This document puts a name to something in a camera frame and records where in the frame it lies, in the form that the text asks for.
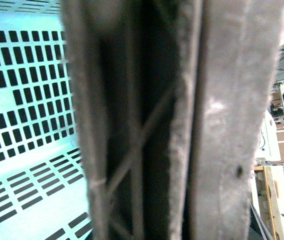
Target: dark spot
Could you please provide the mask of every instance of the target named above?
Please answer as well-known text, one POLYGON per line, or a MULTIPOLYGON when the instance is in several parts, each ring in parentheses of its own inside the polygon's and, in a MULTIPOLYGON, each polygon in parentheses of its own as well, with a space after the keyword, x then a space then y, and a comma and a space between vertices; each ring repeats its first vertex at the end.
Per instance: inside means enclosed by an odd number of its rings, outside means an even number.
POLYGON ((238 179, 240 179, 240 178, 242 177, 242 175, 243 175, 243 168, 242 168, 241 165, 239 165, 239 166, 237 167, 236 177, 237 177, 238 179))

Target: white perforated panel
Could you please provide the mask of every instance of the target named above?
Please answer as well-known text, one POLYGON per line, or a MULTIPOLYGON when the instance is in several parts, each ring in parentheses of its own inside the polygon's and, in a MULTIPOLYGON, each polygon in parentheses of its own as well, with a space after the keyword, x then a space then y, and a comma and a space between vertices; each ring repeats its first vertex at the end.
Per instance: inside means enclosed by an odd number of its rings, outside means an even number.
POLYGON ((57 1, 0 1, 0 239, 92 229, 58 11, 57 1))

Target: perforated metal sheet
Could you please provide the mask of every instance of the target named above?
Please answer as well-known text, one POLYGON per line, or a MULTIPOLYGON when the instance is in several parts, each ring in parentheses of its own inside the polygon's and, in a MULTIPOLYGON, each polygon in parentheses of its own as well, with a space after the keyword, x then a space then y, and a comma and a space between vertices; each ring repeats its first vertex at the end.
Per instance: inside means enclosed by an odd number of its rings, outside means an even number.
POLYGON ((0 239, 92 229, 58 12, 57 1, 0 1, 0 239))

